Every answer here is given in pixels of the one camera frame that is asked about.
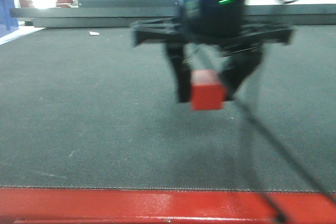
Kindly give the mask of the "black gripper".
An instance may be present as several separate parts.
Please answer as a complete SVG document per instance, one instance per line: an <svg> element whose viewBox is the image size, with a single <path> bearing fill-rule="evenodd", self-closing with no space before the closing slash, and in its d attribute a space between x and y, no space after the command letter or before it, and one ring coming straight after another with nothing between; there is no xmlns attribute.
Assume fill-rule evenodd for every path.
<svg viewBox="0 0 336 224"><path fill-rule="evenodd" d="M184 45L217 45L238 52L224 62L219 78L227 90L225 101L234 95L244 80L260 65L263 53L247 50L265 42L289 44L293 29L284 24L250 22L245 0L175 0L173 17L142 20L132 24L133 45L166 43L167 59L176 80L177 100L190 102L191 68Z"/></svg>

